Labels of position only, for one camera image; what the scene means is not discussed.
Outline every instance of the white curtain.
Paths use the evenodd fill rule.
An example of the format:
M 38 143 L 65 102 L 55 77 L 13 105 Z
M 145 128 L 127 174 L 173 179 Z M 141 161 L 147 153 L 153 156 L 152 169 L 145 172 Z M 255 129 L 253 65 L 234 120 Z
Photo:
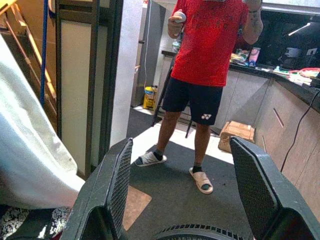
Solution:
M 84 184 L 76 173 L 75 160 L 0 35 L 0 204 L 72 207 Z

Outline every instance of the red t-shirt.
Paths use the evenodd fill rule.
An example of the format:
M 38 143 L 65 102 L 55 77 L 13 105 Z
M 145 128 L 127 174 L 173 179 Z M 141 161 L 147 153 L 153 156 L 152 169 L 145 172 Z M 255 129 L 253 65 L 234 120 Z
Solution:
M 242 0 L 178 0 L 173 13 L 179 9 L 186 22 L 171 76 L 191 84 L 224 87 L 239 29 L 247 21 L 247 5 Z

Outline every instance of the black countertop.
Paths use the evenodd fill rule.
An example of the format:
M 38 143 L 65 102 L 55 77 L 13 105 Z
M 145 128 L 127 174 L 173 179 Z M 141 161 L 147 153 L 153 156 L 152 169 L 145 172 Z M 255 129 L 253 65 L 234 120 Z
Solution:
M 168 57 L 174 57 L 176 53 L 171 51 L 163 50 L 161 52 L 163 55 Z M 275 79 L 281 86 L 286 88 L 289 92 L 294 94 L 296 97 L 304 101 L 306 104 L 310 105 L 312 99 L 314 98 L 315 94 L 320 90 L 314 87 L 300 86 L 294 82 L 289 81 L 284 76 L 276 74 L 274 72 L 266 72 L 263 70 L 255 69 L 253 67 L 241 66 L 237 64 L 230 64 L 229 69 L 231 71 L 236 71 L 240 73 L 255 75 L 258 77 L 268 78 L 268 79 Z M 320 94 L 315 98 L 312 108 L 320 113 Z

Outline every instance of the hand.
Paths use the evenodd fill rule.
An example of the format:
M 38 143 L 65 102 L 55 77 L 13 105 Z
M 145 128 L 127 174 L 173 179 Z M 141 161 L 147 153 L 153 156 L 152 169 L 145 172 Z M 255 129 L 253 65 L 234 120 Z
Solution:
M 243 2 L 248 6 L 250 12 L 259 10 L 262 5 L 262 0 L 243 0 Z
M 177 23 L 177 20 L 182 20 L 182 17 L 171 16 L 168 19 L 168 34 L 173 39 L 176 39 L 177 36 L 179 36 L 183 27 L 183 23 Z

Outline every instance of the black shorts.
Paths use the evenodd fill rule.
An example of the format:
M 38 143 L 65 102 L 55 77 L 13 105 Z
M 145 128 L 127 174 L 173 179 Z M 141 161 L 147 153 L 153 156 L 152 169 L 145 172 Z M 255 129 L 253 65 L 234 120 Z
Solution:
M 167 112 L 182 112 L 190 102 L 191 118 L 202 125 L 214 125 L 218 114 L 223 87 L 201 86 L 177 80 L 173 77 L 163 100 Z

